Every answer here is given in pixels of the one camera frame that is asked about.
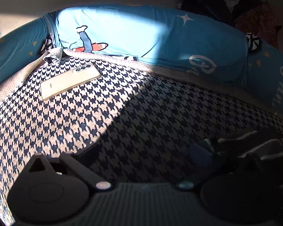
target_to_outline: houndstooth fabric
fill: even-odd
[[[92,62],[102,76],[48,101],[40,83]],[[43,65],[0,107],[0,217],[13,222],[6,196],[35,152],[101,145],[91,169],[110,181],[175,181],[193,164],[184,142],[283,121],[238,100],[104,60],[62,59]]]

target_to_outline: blue fabric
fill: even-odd
[[[0,38],[0,83],[39,57],[47,34],[45,19],[39,18]]]
[[[248,92],[283,114],[283,54],[265,41],[248,56]]]
[[[74,7],[49,16],[66,48],[90,51],[83,46],[91,44],[93,53],[135,56],[216,83],[241,86],[246,78],[245,34],[205,16],[152,6],[108,5]],[[83,26],[85,39],[78,31]]]

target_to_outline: gold smartphone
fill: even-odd
[[[66,71],[41,82],[42,99],[48,100],[62,92],[82,85],[86,82],[97,79],[101,76],[100,72],[92,63],[82,65],[78,68]]]

